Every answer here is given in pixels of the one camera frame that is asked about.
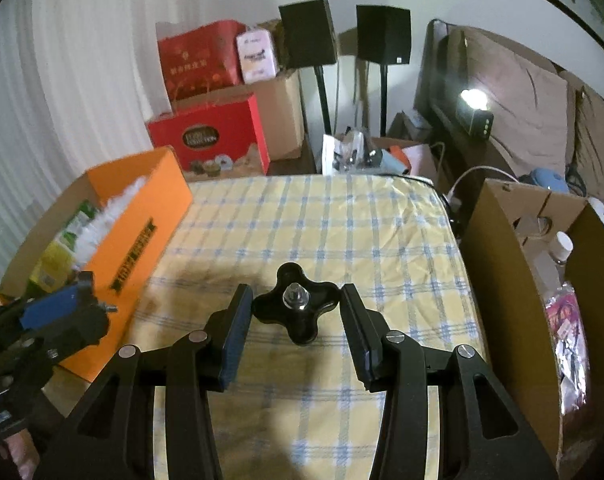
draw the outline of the black speaker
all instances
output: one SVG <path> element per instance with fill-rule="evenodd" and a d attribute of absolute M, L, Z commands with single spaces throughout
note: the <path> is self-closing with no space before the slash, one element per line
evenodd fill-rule
<path fill-rule="evenodd" d="M 407 64 L 411 59 L 411 11 L 358 5 L 357 57 L 380 65 Z"/>
<path fill-rule="evenodd" d="M 332 65 L 338 60 L 328 0 L 279 6 L 289 61 L 288 68 Z"/>

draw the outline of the lamp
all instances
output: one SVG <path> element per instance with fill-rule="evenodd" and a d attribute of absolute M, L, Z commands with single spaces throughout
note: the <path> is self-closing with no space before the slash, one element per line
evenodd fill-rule
<path fill-rule="evenodd" d="M 478 89 L 463 90 L 458 95 L 456 119 L 470 137 L 486 140 L 491 136 L 493 114 L 488 109 L 488 97 Z"/>

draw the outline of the mattress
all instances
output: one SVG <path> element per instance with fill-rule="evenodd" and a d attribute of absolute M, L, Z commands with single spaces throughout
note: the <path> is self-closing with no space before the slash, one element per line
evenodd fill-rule
<path fill-rule="evenodd" d="M 275 285 L 289 261 L 315 281 L 354 283 L 367 308 L 422 345 L 470 344 L 479 318 L 445 210 L 425 184 L 380 176 L 289 176 L 192 184 L 193 204 L 166 248 L 124 343 L 172 345 L 225 308 L 239 283 Z M 84 384 L 61 369 L 46 388 L 68 412 Z M 339 309 L 308 346 L 253 319 L 236 380 L 209 394 L 226 480 L 366 479 L 384 393 L 357 380 Z M 168 478 L 163 388 L 155 402 L 156 478 Z M 429 388 L 427 479 L 437 478 L 437 391 Z"/>

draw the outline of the white curtain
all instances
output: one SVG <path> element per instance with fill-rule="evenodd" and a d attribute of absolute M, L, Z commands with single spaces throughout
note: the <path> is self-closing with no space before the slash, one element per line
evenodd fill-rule
<path fill-rule="evenodd" d="M 187 2 L 0 3 L 0 280 L 75 177 L 150 149 L 144 121 L 169 110 L 155 23 L 197 26 Z"/>

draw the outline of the black star knob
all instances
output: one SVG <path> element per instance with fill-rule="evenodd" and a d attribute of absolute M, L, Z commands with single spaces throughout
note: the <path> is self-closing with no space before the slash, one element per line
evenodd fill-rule
<path fill-rule="evenodd" d="M 262 323 L 277 323 L 287 329 L 296 345 L 317 337 L 317 318 L 339 303 L 339 288 L 331 282 L 312 282 L 293 262 L 277 270 L 277 284 L 253 300 L 253 316 Z"/>

